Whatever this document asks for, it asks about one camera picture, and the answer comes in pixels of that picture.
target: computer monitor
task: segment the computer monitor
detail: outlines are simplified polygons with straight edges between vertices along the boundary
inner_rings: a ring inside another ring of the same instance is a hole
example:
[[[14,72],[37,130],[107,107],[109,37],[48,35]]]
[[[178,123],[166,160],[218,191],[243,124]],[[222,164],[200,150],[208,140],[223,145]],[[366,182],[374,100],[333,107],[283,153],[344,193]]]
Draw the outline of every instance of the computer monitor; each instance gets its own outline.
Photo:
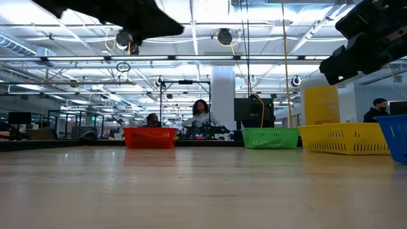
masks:
[[[263,116],[263,127],[274,127],[274,105],[273,99],[261,99],[256,97],[235,99],[235,121],[237,129],[243,123],[245,128],[254,128],[261,126],[261,117]]]
[[[390,102],[390,115],[407,115],[407,101]]]
[[[31,124],[31,112],[9,112],[8,113],[9,124]]]

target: red basket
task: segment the red basket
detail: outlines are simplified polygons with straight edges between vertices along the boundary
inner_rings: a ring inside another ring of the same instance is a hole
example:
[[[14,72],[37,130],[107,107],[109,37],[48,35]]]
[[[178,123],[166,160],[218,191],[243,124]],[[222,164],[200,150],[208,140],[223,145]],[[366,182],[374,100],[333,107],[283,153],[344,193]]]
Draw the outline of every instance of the red basket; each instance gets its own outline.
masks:
[[[176,128],[123,128],[128,148],[173,148]]]

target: yellow panel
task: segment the yellow panel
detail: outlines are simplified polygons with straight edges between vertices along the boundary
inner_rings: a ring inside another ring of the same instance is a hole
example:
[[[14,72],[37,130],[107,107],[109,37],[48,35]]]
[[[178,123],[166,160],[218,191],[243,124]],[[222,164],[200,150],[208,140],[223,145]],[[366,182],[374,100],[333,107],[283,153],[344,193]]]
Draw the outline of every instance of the yellow panel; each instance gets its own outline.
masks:
[[[305,125],[339,123],[338,91],[333,86],[304,89]]]

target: man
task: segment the man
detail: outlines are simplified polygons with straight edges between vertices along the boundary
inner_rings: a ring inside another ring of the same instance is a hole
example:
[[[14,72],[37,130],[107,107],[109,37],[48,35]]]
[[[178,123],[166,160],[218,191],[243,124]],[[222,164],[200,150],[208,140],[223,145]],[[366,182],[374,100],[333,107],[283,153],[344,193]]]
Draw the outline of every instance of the man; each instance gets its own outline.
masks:
[[[375,117],[389,115],[388,112],[386,111],[386,109],[387,109],[387,100],[382,99],[382,98],[375,99],[373,101],[373,105],[375,107],[370,108],[370,111],[368,111],[363,116],[363,122],[364,123],[377,123]]]

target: green basket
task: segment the green basket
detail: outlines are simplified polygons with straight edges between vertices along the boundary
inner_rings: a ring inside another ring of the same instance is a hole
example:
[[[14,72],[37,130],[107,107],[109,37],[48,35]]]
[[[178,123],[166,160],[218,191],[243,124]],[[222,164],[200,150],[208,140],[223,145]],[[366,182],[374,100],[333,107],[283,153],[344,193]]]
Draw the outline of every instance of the green basket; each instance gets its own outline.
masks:
[[[295,149],[298,128],[245,128],[244,146],[249,149]]]

